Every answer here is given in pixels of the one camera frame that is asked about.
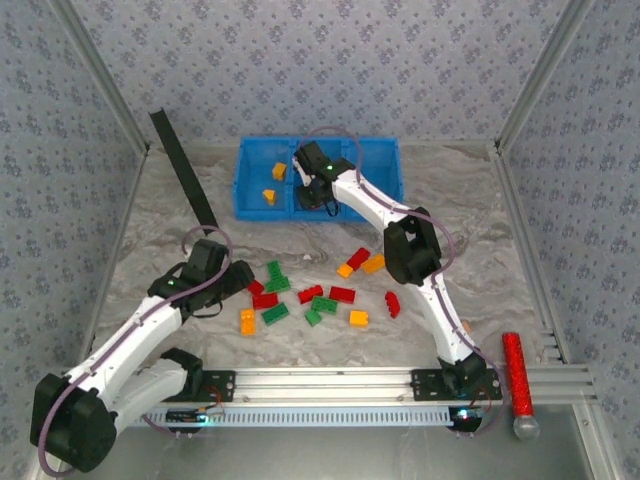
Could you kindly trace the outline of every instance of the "blue plastic tray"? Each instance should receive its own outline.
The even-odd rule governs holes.
[[[351,208],[342,205],[337,216],[331,217],[324,207],[303,210],[295,196],[295,188],[302,184],[293,169],[292,159],[302,137],[244,137],[238,151],[238,164],[233,183],[233,204],[239,220],[275,222],[357,222],[364,221]],[[354,165],[358,152],[346,137],[316,137],[322,151],[331,160],[344,157]],[[400,167],[398,141],[395,138],[360,138],[364,151],[363,174],[391,198],[402,201],[404,185]],[[274,180],[272,169],[277,162],[287,165],[285,181]],[[276,192],[276,204],[264,199],[265,189]]]

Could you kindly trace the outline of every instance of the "purple cable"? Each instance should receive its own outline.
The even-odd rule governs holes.
[[[122,345],[122,343],[129,337],[129,335],[131,335],[131,333],[133,333],[133,331],[136,328],[141,326],[144,323],[144,321],[147,318],[149,318],[150,315],[152,315],[153,313],[157,312],[159,309],[161,309],[165,305],[169,305],[169,304],[173,303],[176,300],[179,300],[181,298],[184,298],[184,297],[187,297],[187,296],[192,295],[194,293],[197,293],[200,290],[204,290],[205,288],[213,285],[216,281],[218,281],[218,279],[220,277],[222,277],[224,272],[229,268],[229,266],[231,265],[231,256],[233,255],[233,244],[231,243],[231,238],[229,238],[229,235],[227,235],[225,232],[220,230],[218,227],[214,227],[212,225],[198,225],[198,226],[193,227],[192,229],[190,229],[182,237],[182,242],[181,242],[182,252],[185,255],[187,254],[187,250],[186,250],[186,242],[187,242],[187,240],[189,239],[189,237],[191,236],[191,234],[193,232],[200,231],[200,230],[209,231],[209,232],[217,232],[220,235],[222,235],[224,237],[224,239],[225,239],[226,246],[227,246],[227,249],[228,249],[228,253],[227,253],[226,257],[225,257],[225,261],[222,263],[222,266],[220,267],[220,271],[218,273],[216,273],[213,277],[211,277],[209,280],[207,280],[206,282],[203,282],[200,285],[197,285],[197,286],[195,286],[193,288],[190,288],[189,290],[185,290],[184,292],[177,293],[177,294],[175,294],[175,295],[163,300],[162,302],[159,302],[159,303],[155,304],[149,310],[147,310],[146,312],[142,313],[142,315],[140,315],[140,323],[136,324],[136,325],[132,325],[131,327],[129,327],[122,334],[122,336],[120,338],[118,338],[113,343],[113,345],[111,345],[111,347],[109,347],[107,349],[107,351],[104,352],[104,354],[100,358],[98,358],[95,361],[95,363],[93,363],[89,367],[89,371],[92,374],[95,371],[95,369],[99,368],[104,362],[107,361],[107,359],[113,354],[113,352],[115,352],[118,349],[118,347],[120,345]],[[71,392],[73,392],[73,390],[78,385],[80,385],[83,381],[85,381],[88,377],[89,377],[89,373],[82,373],[75,381],[73,381],[62,392],[62,394],[56,399],[56,401],[51,406],[51,409],[47,413],[47,416],[46,416],[46,418],[44,420],[44,423],[42,424],[42,430],[40,431],[40,437],[38,438],[38,460],[40,461],[40,468],[42,468],[44,473],[46,473],[50,477],[53,477],[53,478],[68,477],[69,475],[71,475],[75,471],[74,468],[70,468],[69,470],[65,470],[64,472],[56,472],[55,470],[53,470],[53,468],[51,468],[51,466],[49,465],[49,462],[47,462],[45,445],[46,445],[46,441],[47,441],[47,436],[49,435],[49,430],[51,429],[51,424],[53,423],[53,419],[54,419],[56,413],[58,413],[58,410],[60,409],[60,406],[67,399],[67,397],[71,394]]]
[[[496,363],[491,358],[489,358],[484,353],[482,353],[479,348],[477,348],[471,342],[469,342],[469,340],[467,340],[467,338],[459,331],[459,329],[456,326],[453,318],[451,317],[451,314],[449,313],[449,310],[447,310],[447,306],[446,306],[446,304],[444,302],[444,297],[442,296],[442,293],[440,292],[440,289],[438,288],[438,285],[436,283],[436,275],[438,275],[440,273],[444,273],[453,264],[453,261],[454,261],[456,255],[457,255],[455,240],[453,239],[453,236],[451,235],[449,230],[447,230],[447,228],[442,223],[440,223],[438,220],[436,220],[436,219],[434,219],[434,218],[432,218],[432,217],[430,217],[428,215],[425,215],[423,213],[416,212],[414,210],[410,210],[408,208],[396,208],[392,204],[390,204],[390,203],[384,201],[383,199],[379,198],[374,192],[369,190],[369,188],[364,183],[362,183],[362,162],[364,160],[364,152],[362,150],[362,145],[358,141],[358,137],[356,137],[354,134],[349,132],[347,129],[342,128],[342,127],[333,126],[333,125],[325,125],[325,126],[322,126],[322,127],[315,128],[311,132],[309,132],[300,141],[300,143],[298,144],[298,148],[300,148],[304,144],[304,142],[306,142],[313,135],[316,135],[317,133],[322,132],[322,131],[326,131],[326,130],[330,130],[330,131],[337,132],[337,133],[342,134],[342,135],[346,135],[349,138],[351,138],[351,140],[353,140],[353,142],[355,143],[355,145],[356,145],[356,147],[358,149],[358,162],[356,164],[356,181],[358,182],[358,186],[360,186],[360,188],[362,188],[362,191],[364,191],[369,196],[369,198],[371,198],[377,204],[379,204],[379,205],[391,210],[392,212],[403,213],[405,215],[411,215],[413,217],[416,217],[416,218],[419,218],[421,220],[425,220],[425,221],[431,223],[432,225],[437,227],[438,230],[440,230],[444,234],[444,236],[446,237],[447,243],[449,245],[449,249],[451,250],[451,255],[449,255],[449,258],[447,259],[447,262],[443,266],[441,266],[438,270],[436,270],[435,272],[433,272],[431,274],[431,285],[432,285],[433,289],[436,292],[436,296],[438,297],[438,302],[440,303],[440,307],[444,311],[444,314],[447,317],[447,321],[451,325],[451,328],[453,329],[455,334],[460,338],[462,343],[464,343],[471,351],[475,352],[478,356],[480,356],[480,358],[482,358],[491,368],[493,368],[494,371],[496,372],[496,374],[498,375],[499,382],[500,382],[500,391],[502,392],[502,396],[503,396],[503,402],[502,402],[502,405],[500,406],[500,410],[498,411],[498,414],[495,417],[493,417],[493,419],[490,421],[490,423],[486,427],[484,427],[479,432],[472,433],[472,434],[469,434],[469,433],[466,433],[466,432],[458,432],[458,433],[462,434],[464,436],[469,436],[469,437],[472,437],[474,435],[481,435],[483,433],[486,433],[487,431],[491,430],[498,423],[498,421],[502,418],[502,416],[504,415],[505,408],[507,406],[507,401],[506,401],[507,392],[505,391],[504,376],[502,375],[502,372],[500,371],[500,369],[498,369]]]

